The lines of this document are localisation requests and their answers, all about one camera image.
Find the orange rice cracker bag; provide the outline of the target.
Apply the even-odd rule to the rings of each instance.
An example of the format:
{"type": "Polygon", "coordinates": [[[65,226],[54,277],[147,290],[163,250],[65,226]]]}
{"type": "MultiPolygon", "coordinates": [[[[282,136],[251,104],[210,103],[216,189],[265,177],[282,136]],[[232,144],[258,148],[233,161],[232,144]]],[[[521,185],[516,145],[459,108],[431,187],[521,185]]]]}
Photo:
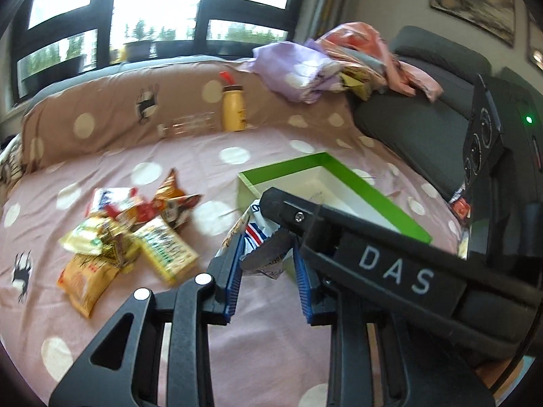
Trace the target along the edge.
{"type": "Polygon", "coordinates": [[[57,279],[73,307],[89,318],[95,304],[120,269],[100,255],[75,254],[57,279]]]}

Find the gold foil snack packet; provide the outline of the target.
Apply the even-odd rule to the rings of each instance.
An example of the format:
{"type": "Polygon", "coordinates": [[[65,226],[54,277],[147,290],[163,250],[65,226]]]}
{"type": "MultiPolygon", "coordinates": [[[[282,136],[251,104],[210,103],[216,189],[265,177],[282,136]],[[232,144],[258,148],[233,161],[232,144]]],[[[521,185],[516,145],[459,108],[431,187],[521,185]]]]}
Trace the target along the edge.
{"type": "Polygon", "coordinates": [[[100,255],[114,267],[130,269],[140,254],[140,246],[130,231],[113,219],[105,219],[99,226],[100,255]]]}

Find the soda cracker pack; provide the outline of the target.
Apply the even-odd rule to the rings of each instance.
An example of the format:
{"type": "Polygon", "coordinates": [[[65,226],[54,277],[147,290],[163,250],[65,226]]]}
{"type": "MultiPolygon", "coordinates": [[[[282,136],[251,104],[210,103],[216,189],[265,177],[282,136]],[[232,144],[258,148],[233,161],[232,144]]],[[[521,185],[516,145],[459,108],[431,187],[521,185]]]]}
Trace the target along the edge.
{"type": "Polygon", "coordinates": [[[173,287],[194,269],[199,254],[186,244],[161,216],[149,220],[133,233],[148,263],[173,287]]]}

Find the blue white snack packet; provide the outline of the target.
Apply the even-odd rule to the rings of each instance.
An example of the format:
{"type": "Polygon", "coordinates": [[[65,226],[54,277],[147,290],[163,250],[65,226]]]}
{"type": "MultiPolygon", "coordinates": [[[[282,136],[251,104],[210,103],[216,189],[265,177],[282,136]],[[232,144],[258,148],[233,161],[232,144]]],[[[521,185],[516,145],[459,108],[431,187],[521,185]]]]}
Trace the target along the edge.
{"type": "Polygon", "coordinates": [[[242,213],[217,254],[225,252],[237,232],[243,232],[243,247],[239,255],[243,273],[278,279],[285,270],[285,259],[293,253],[294,243],[281,234],[277,223],[264,218],[259,199],[252,201],[242,213]]]}

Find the red small packet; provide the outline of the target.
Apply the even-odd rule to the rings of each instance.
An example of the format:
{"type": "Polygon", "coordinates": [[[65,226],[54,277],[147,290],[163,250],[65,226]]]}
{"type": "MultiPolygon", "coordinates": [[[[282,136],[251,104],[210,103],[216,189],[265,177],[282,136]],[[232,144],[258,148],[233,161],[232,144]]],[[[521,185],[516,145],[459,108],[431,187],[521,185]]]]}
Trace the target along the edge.
{"type": "Polygon", "coordinates": [[[469,221],[471,208],[465,198],[466,185],[462,185],[454,192],[448,204],[450,210],[462,225],[466,225],[469,221]]]}

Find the pink polka dot bedsheet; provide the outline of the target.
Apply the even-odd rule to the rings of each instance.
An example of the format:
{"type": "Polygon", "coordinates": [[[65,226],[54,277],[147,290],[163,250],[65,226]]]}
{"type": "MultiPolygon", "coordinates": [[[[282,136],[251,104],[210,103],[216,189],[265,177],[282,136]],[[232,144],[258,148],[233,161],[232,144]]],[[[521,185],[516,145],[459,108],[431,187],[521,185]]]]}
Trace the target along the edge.
{"type": "MultiPolygon", "coordinates": [[[[42,401],[92,337],[139,288],[164,283],[145,259],[118,275],[82,316],[57,287],[70,254],[59,241],[84,218],[96,188],[140,188],[152,197],[171,169],[181,187],[202,196],[182,238],[206,267],[239,216],[242,171],[326,152],[378,189],[455,252],[460,227],[447,200],[380,141],[359,131],[311,132],[291,126],[187,137],[56,163],[25,175],[1,218],[1,338],[42,401]]],[[[212,386],[219,406],[315,406],[324,402],[330,331],[310,327],[289,276],[247,276],[236,314],[210,330],[212,386]]]]}

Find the light green snack packet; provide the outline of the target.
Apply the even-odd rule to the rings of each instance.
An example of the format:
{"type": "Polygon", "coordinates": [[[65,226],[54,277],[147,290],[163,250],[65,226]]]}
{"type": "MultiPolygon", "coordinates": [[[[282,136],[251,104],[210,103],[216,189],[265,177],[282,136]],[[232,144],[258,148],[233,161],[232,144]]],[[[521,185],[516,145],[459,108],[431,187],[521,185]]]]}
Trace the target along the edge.
{"type": "Polygon", "coordinates": [[[67,232],[59,240],[59,245],[74,254],[101,255],[109,249],[107,243],[107,227],[110,219],[105,217],[88,217],[79,225],[67,232]]]}

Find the panda triangular snack bag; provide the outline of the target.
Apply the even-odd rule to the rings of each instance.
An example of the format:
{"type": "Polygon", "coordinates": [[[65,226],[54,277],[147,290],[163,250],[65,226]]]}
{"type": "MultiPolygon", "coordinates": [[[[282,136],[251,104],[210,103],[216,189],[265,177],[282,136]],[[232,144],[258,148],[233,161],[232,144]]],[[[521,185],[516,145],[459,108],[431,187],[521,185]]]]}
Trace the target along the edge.
{"type": "Polygon", "coordinates": [[[171,168],[166,179],[155,192],[152,205],[165,223],[177,230],[188,221],[202,198],[200,194],[188,194],[181,189],[177,183],[177,170],[171,168]]]}

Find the dark grey sofa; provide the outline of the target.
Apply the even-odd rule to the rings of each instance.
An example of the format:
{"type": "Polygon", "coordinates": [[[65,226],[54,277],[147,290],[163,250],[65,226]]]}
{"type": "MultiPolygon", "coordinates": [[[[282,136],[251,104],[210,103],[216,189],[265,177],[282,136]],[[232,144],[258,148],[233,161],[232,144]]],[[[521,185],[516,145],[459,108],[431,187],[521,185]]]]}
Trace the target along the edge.
{"type": "Polygon", "coordinates": [[[353,104],[354,123],[449,198],[463,179],[461,150],[470,116],[472,81],[490,72],[490,62],[421,27],[403,27],[388,48],[401,61],[427,72],[444,93],[434,103],[424,95],[373,95],[367,102],[353,104]]]}

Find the green white cardboard box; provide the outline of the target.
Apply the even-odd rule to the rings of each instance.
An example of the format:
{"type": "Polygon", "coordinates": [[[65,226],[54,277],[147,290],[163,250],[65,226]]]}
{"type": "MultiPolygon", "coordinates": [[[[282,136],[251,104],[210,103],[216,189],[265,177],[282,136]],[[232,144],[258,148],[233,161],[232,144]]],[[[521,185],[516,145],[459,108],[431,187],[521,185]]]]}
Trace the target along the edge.
{"type": "Polygon", "coordinates": [[[279,188],[429,244],[432,237],[400,207],[329,153],[314,153],[238,174],[237,204],[247,209],[268,188],[279,188]]]}

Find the striped white cloth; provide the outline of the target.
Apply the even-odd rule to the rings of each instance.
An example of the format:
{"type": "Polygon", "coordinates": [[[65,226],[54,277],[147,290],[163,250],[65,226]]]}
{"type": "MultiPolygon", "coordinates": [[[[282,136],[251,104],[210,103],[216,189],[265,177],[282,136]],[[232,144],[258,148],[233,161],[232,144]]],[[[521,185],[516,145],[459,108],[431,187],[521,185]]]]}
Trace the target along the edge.
{"type": "Polygon", "coordinates": [[[21,160],[22,137],[20,134],[10,136],[1,152],[1,205],[23,175],[21,160]]]}

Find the clear plastic bottle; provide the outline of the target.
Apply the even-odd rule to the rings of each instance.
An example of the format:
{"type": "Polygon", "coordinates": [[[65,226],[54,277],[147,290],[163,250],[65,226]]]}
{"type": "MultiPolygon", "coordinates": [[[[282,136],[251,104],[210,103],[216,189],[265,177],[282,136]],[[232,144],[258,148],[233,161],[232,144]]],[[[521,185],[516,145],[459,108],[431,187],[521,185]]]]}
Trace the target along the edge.
{"type": "Polygon", "coordinates": [[[221,131],[221,126],[216,113],[202,112],[158,124],[156,130],[160,139],[173,139],[221,131]]]}

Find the brown polka dot bolster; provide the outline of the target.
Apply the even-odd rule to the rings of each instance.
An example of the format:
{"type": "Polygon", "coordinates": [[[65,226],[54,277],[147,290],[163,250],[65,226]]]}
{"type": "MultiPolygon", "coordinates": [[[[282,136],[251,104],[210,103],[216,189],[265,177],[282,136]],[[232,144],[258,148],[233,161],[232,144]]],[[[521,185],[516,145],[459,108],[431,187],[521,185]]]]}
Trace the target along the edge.
{"type": "Polygon", "coordinates": [[[77,84],[36,104],[23,119],[22,163],[37,171],[97,153],[159,142],[156,126],[214,112],[222,131],[223,84],[228,71],[244,89],[247,129],[291,126],[333,138],[353,131],[347,101],[327,94],[314,104],[292,103],[270,91],[242,62],[199,61],[155,65],[77,84]]]}

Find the purple folded cloth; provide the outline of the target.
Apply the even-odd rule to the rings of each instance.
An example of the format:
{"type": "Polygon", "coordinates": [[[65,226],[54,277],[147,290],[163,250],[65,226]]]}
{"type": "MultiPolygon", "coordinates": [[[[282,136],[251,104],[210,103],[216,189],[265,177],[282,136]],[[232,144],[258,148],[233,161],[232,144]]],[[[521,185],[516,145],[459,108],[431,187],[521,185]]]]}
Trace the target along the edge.
{"type": "Polygon", "coordinates": [[[292,102],[315,103],[323,92],[345,90],[340,74],[343,66],[326,53],[291,41],[262,45],[240,71],[258,75],[266,87],[292,102]]]}

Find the black window frame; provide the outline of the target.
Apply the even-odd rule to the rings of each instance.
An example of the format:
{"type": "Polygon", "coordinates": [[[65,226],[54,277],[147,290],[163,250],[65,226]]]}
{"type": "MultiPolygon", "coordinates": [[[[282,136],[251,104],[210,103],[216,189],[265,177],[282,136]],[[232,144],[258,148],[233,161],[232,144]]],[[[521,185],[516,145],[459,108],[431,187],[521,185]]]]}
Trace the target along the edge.
{"type": "Polygon", "coordinates": [[[125,62],[249,56],[295,35],[303,0],[22,0],[9,23],[15,102],[125,62]]]}

